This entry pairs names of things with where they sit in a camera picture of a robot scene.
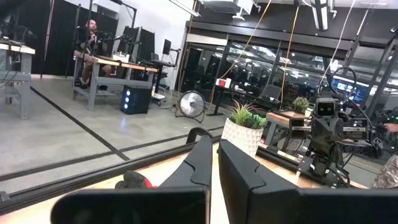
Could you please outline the white patterned plant pot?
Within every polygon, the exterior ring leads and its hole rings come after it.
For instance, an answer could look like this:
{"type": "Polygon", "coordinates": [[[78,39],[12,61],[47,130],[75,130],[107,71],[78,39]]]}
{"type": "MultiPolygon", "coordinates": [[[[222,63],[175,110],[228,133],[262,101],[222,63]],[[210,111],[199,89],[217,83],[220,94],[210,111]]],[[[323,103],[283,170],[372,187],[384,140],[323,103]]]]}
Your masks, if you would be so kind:
{"type": "Polygon", "coordinates": [[[235,124],[229,118],[227,118],[221,138],[228,140],[231,144],[234,144],[247,155],[255,157],[263,131],[264,128],[246,128],[244,126],[235,124]]]}

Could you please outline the green artificial plant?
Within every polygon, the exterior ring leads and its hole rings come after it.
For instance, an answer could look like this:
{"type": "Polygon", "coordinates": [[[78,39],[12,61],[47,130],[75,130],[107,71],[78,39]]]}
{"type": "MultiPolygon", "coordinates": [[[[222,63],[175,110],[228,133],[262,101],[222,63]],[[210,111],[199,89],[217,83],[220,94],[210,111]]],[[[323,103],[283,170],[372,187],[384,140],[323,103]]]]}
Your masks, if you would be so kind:
{"type": "Polygon", "coordinates": [[[252,103],[242,104],[237,100],[233,100],[234,106],[230,106],[232,111],[229,119],[242,127],[249,129],[264,128],[267,122],[266,118],[256,113],[257,108],[252,103]]]}

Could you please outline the black computer tower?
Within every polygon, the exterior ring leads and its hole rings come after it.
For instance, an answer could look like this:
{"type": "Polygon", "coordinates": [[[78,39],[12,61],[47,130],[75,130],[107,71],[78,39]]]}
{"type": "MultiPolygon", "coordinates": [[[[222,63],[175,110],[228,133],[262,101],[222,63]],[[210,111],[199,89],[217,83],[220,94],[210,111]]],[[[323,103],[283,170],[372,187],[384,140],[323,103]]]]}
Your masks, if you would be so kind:
{"type": "Polygon", "coordinates": [[[151,90],[124,85],[120,110],[125,114],[146,114],[151,101],[151,90]]]}

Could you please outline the round floor fan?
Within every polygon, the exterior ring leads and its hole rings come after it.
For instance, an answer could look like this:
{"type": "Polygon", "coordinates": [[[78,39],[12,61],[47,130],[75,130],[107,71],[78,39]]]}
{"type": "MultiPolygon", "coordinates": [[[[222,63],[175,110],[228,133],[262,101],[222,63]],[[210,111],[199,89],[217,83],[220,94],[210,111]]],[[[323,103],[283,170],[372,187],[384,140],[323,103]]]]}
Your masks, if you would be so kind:
{"type": "Polygon", "coordinates": [[[186,91],[177,101],[175,117],[186,117],[202,123],[205,117],[206,101],[195,90],[186,91]]]}

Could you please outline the grey workbench with wooden top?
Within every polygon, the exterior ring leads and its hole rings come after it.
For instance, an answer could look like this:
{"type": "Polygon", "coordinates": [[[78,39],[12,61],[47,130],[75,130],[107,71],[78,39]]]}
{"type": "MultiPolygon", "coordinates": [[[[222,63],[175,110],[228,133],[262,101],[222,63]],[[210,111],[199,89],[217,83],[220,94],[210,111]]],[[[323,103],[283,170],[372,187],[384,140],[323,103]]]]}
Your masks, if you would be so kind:
{"type": "Polygon", "coordinates": [[[112,60],[108,57],[102,56],[92,56],[90,54],[86,54],[84,52],[79,52],[77,50],[74,51],[74,56],[76,57],[75,68],[73,72],[73,78],[75,81],[78,80],[79,71],[82,65],[85,62],[92,63],[92,75],[90,81],[90,87],[88,89],[82,89],[80,86],[76,86],[75,83],[72,84],[72,100],[76,100],[78,95],[84,96],[87,99],[87,108],[89,111],[93,111],[95,107],[95,99],[97,96],[116,96],[115,92],[111,92],[108,90],[100,90],[100,85],[107,86],[128,86],[131,88],[138,89],[152,89],[152,80],[155,73],[158,72],[158,69],[151,68],[142,65],[136,65],[134,63],[124,63],[122,61],[112,60]],[[138,81],[138,80],[130,80],[130,79],[122,79],[122,78],[107,78],[101,77],[99,75],[100,65],[110,65],[115,67],[127,68],[129,71],[140,71],[144,73],[148,73],[149,77],[146,81],[138,81]]]}
{"type": "Polygon", "coordinates": [[[35,50],[22,42],[0,39],[0,98],[6,105],[17,100],[21,119],[29,118],[33,55],[35,50]]]}

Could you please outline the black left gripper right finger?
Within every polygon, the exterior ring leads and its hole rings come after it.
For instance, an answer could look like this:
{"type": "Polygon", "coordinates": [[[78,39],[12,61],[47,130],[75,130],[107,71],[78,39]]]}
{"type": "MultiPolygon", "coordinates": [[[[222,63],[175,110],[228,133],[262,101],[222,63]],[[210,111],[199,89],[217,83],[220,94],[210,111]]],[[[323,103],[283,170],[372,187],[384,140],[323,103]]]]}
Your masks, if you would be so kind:
{"type": "Polygon", "coordinates": [[[398,224],[396,189],[302,189],[227,140],[218,159],[230,224],[398,224]]]}

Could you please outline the small wooden side table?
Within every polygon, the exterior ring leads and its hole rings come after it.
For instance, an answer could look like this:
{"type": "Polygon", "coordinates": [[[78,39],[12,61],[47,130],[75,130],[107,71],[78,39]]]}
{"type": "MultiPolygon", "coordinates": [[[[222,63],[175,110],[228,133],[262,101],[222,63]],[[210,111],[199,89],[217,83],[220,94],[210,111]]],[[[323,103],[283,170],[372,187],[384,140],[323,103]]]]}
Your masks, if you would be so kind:
{"type": "Polygon", "coordinates": [[[289,127],[289,121],[291,118],[304,118],[304,114],[296,113],[294,111],[277,111],[277,112],[268,112],[266,114],[266,120],[271,125],[269,126],[269,130],[265,139],[264,144],[269,145],[273,138],[277,126],[282,126],[283,128],[289,127]]]}

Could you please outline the seated person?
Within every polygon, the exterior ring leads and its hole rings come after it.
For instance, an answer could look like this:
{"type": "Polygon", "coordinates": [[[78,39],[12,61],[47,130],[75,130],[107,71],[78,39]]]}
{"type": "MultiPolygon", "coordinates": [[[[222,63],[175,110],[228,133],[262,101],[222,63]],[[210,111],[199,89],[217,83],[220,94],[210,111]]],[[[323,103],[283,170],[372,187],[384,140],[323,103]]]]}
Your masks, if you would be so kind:
{"type": "MultiPolygon", "coordinates": [[[[98,36],[97,23],[95,20],[90,20],[88,37],[86,31],[80,34],[80,49],[87,53],[92,53],[100,56],[108,56],[108,45],[103,42],[98,36]]],[[[83,62],[84,66],[80,75],[80,86],[82,89],[87,89],[90,86],[91,75],[93,71],[93,63],[90,61],[83,62]]],[[[114,66],[108,64],[99,65],[99,74],[110,78],[114,72],[114,66]]]]}

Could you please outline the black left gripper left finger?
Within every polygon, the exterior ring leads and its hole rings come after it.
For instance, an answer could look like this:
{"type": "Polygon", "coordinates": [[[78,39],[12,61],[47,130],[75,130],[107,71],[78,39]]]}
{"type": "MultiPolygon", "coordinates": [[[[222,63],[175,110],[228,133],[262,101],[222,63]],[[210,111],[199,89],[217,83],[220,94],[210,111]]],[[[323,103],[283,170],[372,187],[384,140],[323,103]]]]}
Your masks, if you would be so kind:
{"type": "Polygon", "coordinates": [[[203,137],[158,187],[70,193],[51,224],[210,224],[212,141],[203,137]]]}

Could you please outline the grey office chair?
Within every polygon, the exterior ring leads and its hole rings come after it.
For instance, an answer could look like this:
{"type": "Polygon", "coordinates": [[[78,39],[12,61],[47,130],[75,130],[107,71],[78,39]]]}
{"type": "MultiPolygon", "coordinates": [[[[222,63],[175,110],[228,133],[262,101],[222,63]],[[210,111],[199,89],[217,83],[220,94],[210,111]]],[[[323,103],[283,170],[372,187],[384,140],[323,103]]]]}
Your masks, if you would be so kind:
{"type": "Polygon", "coordinates": [[[281,87],[275,85],[266,85],[260,94],[262,98],[268,97],[273,100],[278,100],[281,94],[281,87]]]}

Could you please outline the black office desk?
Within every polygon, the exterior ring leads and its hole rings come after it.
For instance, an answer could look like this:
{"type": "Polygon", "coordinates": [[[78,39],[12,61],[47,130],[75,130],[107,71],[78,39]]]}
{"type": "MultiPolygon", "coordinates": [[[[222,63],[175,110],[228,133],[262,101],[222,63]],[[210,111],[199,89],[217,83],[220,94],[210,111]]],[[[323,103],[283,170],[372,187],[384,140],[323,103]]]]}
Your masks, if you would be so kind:
{"type": "Polygon", "coordinates": [[[216,103],[215,103],[215,108],[213,112],[209,112],[206,115],[207,116],[221,116],[223,115],[223,113],[219,113],[219,107],[220,107],[220,103],[221,100],[224,96],[225,93],[230,93],[233,95],[236,95],[240,100],[244,100],[243,104],[251,104],[253,107],[255,107],[257,110],[260,109],[276,109],[277,107],[280,106],[280,102],[277,100],[271,100],[268,97],[265,98],[260,98],[260,97],[256,97],[254,95],[251,95],[249,93],[243,93],[237,90],[232,90],[232,89],[228,89],[225,88],[223,86],[215,86],[215,93],[218,95],[217,99],[216,99],[216,103]]]}

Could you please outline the small potted green plant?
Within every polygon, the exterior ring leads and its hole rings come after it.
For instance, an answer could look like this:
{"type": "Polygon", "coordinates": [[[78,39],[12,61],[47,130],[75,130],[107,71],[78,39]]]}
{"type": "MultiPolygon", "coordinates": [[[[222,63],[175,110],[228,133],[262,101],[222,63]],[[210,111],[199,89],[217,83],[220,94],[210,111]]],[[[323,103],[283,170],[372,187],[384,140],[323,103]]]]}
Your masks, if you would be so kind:
{"type": "Polygon", "coordinates": [[[308,100],[305,97],[297,97],[293,101],[293,105],[296,113],[305,114],[308,108],[308,100]]]}

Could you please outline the lit blue computer monitor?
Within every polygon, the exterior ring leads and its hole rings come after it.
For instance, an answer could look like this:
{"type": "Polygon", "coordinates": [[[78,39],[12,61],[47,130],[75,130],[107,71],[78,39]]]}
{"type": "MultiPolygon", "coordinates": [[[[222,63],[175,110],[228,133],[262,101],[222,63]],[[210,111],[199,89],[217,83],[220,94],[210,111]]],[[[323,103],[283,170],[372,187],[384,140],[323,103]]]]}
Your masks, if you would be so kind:
{"type": "Polygon", "coordinates": [[[352,99],[358,106],[364,105],[364,97],[369,87],[368,84],[357,82],[356,85],[354,85],[353,80],[339,76],[334,77],[331,80],[331,84],[340,94],[348,96],[351,93],[350,99],[352,99]]]}

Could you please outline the red and black garden glove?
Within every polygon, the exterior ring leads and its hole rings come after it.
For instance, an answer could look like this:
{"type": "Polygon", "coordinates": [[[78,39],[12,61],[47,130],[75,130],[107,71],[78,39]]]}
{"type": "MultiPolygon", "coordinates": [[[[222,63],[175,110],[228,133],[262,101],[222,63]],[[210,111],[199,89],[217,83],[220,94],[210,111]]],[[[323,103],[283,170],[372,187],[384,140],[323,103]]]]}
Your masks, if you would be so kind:
{"type": "Polygon", "coordinates": [[[123,180],[115,185],[115,189],[151,189],[156,188],[150,180],[142,174],[129,170],[123,175],[123,180]]]}

